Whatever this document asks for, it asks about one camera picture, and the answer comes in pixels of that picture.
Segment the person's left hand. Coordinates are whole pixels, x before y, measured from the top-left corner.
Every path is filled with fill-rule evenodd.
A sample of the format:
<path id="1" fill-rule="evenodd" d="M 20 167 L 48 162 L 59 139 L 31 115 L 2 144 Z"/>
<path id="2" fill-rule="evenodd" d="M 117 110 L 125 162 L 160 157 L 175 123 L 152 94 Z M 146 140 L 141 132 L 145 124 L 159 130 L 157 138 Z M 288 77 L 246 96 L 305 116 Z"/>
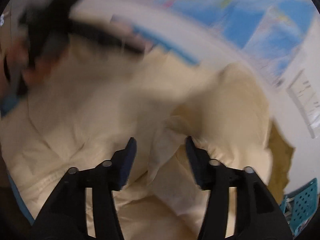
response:
<path id="1" fill-rule="evenodd" d="M 28 88 L 43 83 L 50 76 L 52 71 L 56 69 L 62 59 L 68 54 L 68 47 L 65 48 L 58 56 L 42 56 L 35 60 L 35 67 L 28 67 L 29 56 L 28 48 L 24 39 L 17 39 L 7 49 L 5 55 L 9 70 L 16 67 L 22 67 L 22 77 Z"/>

